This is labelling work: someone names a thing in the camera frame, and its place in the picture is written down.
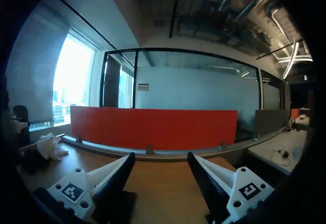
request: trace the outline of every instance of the window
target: window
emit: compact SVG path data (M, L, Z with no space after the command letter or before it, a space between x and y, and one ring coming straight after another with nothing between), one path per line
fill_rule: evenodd
M134 78L120 69L119 80L119 108L130 109L132 107L132 85Z
M89 105L90 74L94 56L94 49L72 34L67 35L54 76L54 125L70 123L70 105Z

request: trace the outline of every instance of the black pole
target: black pole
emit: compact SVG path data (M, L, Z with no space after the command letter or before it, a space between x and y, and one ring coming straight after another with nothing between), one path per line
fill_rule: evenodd
M279 49L277 49L277 50L275 50L275 51L272 51L272 52L270 52L270 53L267 53L267 54L265 54L265 55L262 55L261 57L258 56L258 58L256 58L256 60L261 59L261 58L264 58L264 57L266 57L266 56L268 56L268 55L270 55L270 54L273 54L274 52L277 52L277 51L279 51L279 50L282 50L282 49L284 49L285 47L289 47L290 45L293 45L293 43L291 43L291 44L287 44L286 46L283 46L283 47L281 47L281 48L279 48Z
M134 69L134 87L132 88L132 108L135 108L136 103L136 85L137 85L137 66L138 66L138 51L135 55L135 69Z
M108 59L109 54L105 52L104 54L104 60L102 64L102 71L101 71L101 83L99 85L99 106L103 107L104 102L103 102L103 92L104 92L104 76L105 76L105 63Z
M174 27L174 21L175 21L175 18L176 18L176 10L178 9L178 2L179 2L179 0L174 0L173 14L172 14L172 18L171 18L171 26L170 26L170 35L169 35L169 38L172 37L173 27Z

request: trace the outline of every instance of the desk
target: desk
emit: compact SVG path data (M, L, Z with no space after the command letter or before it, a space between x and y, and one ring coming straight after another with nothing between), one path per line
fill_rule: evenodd
M283 132L263 143L249 148L249 153L289 175L301 157L306 137L307 131L292 130L290 132ZM287 166L278 165L271 161L272 156L274 159L275 155L279 155L279 153L274 150L280 149L281 145L284 150L289 152L288 159L290 163Z
M63 143L60 146L69 155L51 161L45 171L28 175L18 169L31 191L40 186L49 188L79 166L88 172L116 160ZM209 161L236 171L224 158ZM136 161L124 190L137 193L132 224L207 224L205 215L209 210L187 162Z
M300 117L297 117L295 119L295 123L308 126L309 125L309 117L305 117L303 120L301 120Z

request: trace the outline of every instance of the roller shade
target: roller shade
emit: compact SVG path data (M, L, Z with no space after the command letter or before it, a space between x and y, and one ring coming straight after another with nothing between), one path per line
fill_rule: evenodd
M53 120L53 79L68 34L46 7L37 7L21 29L6 70L9 108L24 105L31 123Z

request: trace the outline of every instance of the desk partition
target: desk partition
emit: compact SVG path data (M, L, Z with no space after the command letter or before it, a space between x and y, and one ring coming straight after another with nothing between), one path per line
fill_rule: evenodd
M236 110L117 109L71 106L73 137L121 148L193 150L233 144Z

